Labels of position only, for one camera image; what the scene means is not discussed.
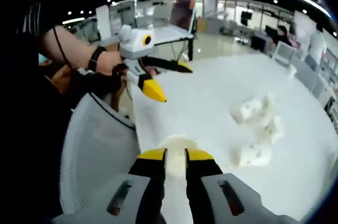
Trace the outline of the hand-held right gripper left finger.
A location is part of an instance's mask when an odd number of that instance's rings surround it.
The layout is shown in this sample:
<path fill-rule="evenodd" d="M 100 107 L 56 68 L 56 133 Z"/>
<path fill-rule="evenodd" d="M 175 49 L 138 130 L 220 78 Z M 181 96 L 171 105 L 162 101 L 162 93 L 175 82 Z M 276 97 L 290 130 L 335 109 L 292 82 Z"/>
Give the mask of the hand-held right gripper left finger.
<path fill-rule="evenodd" d="M 82 210 L 62 214 L 52 223 L 157 223 L 164 197 L 167 150 L 139 155 L 128 173 L 102 186 Z"/>

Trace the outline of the person's left hand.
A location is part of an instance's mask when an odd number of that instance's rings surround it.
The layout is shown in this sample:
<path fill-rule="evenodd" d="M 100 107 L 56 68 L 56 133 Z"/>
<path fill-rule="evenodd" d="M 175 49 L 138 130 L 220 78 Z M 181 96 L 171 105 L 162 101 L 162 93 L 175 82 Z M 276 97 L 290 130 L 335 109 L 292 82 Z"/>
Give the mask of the person's left hand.
<path fill-rule="evenodd" d="M 123 63 L 123 60 L 118 51 L 104 51 L 97 60 L 96 72 L 112 76 L 113 69 Z"/>

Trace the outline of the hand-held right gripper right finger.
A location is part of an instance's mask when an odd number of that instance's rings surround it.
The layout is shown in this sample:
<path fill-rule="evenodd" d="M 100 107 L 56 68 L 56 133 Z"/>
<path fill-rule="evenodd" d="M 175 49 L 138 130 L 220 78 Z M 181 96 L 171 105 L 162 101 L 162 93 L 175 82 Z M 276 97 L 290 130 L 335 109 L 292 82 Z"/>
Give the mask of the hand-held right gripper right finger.
<path fill-rule="evenodd" d="M 194 223 L 297 223 L 263 206 L 260 194 L 231 173 L 222 173 L 214 158 L 185 149 L 186 195 Z"/>

